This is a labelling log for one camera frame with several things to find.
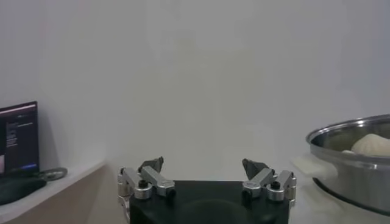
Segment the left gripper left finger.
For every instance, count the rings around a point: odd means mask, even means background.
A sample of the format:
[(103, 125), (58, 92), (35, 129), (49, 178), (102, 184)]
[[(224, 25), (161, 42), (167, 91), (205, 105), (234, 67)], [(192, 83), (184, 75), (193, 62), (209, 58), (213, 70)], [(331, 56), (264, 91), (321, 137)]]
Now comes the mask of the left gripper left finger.
[(137, 170), (131, 167), (120, 168), (117, 177), (118, 201), (127, 223), (131, 223), (131, 198), (145, 201), (152, 198), (154, 191), (165, 199), (175, 197), (175, 182), (160, 174), (163, 163), (164, 158), (160, 156), (144, 161)]

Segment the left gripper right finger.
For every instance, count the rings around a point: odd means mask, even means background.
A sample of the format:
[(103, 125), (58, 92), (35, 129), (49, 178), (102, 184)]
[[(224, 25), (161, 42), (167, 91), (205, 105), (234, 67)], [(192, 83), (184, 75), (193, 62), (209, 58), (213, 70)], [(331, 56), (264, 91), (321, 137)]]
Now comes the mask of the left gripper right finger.
[(290, 207), (295, 205), (297, 178), (293, 172), (283, 170), (276, 173), (265, 163), (246, 158), (242, 160), (242, 165), (248, 177), (248, 180), (242, 183), (241, 196), (245, 205), (260, 198), (261, 194), (265, 194), (271, 202), (279, 203), (287, 200)]

